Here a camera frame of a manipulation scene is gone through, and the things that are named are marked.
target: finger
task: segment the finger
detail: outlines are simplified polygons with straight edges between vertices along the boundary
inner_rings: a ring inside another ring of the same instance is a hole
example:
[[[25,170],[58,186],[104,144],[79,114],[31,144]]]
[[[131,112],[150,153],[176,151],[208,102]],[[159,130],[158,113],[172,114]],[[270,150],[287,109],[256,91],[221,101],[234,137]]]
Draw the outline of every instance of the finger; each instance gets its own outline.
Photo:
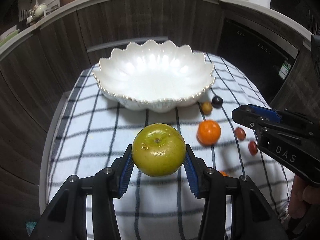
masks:
[[[294,219],[302,218],[306,212],[306,204],[302,201],[303,191],[306,186],[307,183],[303,179],[297,175],[294,176],[290,202],[288,206],[288,213]]]
[[[320,204],[320,188],[307,186],[303,191],[302,198],[309,204]]]

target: metal pin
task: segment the metal pin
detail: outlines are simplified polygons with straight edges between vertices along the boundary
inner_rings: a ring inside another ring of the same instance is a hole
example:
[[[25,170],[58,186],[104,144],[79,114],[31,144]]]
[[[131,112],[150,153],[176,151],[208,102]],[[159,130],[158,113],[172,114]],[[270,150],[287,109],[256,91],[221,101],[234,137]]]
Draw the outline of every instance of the metal pin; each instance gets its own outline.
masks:
[[[250,177],[248,175],[241,175],[240,178],[243,180],[243,181],[249,181]]]
[[[69,180],[70,182],[75,182],[77,179],[78,179],[78,176],[77,176],[77,175],[71,175],[71,176],[69,176],[69,178],[68,178],[68,180]]]
[[[214,168],[208,167],[208,168],[205,169],[205,172],[209,173],[209,174],[213,174],[214,173]]]
[[[105,173],[105,174],[109,174],[111,172],[112,172],[112,168],[111,167],[106,167],[106,168],[103,169],[103,173]]]

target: green apple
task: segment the green apple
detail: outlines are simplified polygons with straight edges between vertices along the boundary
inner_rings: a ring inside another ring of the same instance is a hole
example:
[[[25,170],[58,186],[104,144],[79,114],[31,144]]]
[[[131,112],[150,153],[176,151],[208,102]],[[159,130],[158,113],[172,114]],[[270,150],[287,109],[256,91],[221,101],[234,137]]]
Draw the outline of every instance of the green apple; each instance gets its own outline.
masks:
[[[132,144],[134,164],[146,175],[175,173],[186,156],[186,143],[173,127],[154,123],[142,129]]]

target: checkered tablecloth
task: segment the checkered tablecloth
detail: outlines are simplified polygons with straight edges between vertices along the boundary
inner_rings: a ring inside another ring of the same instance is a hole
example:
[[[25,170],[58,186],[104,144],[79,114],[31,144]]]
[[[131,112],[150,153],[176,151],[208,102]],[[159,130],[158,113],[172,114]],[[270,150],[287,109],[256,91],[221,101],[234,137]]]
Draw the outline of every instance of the checkered tablecloth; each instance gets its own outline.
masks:
[[[80,178],[92,176],[115,158],[123,155],[138,132],[152,123],[167,123],[177,129],[196,157],[207,166],[238,178],[249,175],[280,217],[288,205],[293,173],[262,152],[251,156],[248,142],[256,140],[253,130],[243,127],[245,141],[237,140],[231,112],[242,104],[268,107],[265,100],[246,76],[226,60],[206,54],[214,62],[216,82],[201,101],[219,95],[224,103],[211,115],[200,112],[200,104],[176,108],[165,114],[152,111],[134,112],[99,91],[92,76],[93,66],[82,72],[61,114],[52,143],[47,176],[47,201],[71,174]],[[196,139],[198,124],[206,119],[221,127],[219,141],[204,147]],[[160,178],[148,177],[133,169],[128,191],[114,199],[121,239],[185,240],[196,239],[204,200],[191,193],[184,167]],[[91,197],[87,198],[87,235],[93,239]],[[231,230],[231,199],[227,197],[226,235]]]

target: fruit bowl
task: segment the fruit bowl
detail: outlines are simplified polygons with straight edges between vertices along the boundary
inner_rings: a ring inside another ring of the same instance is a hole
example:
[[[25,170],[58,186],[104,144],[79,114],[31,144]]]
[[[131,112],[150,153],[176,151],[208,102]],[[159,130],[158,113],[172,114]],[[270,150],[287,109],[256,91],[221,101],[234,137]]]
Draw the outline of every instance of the fruit bowl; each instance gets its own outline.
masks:
[[[165,113],[194,104],[215,82],[214,64],[190,46],[172,41],[134,42],[99,59],[93,76],[103,95],[131,110]]]

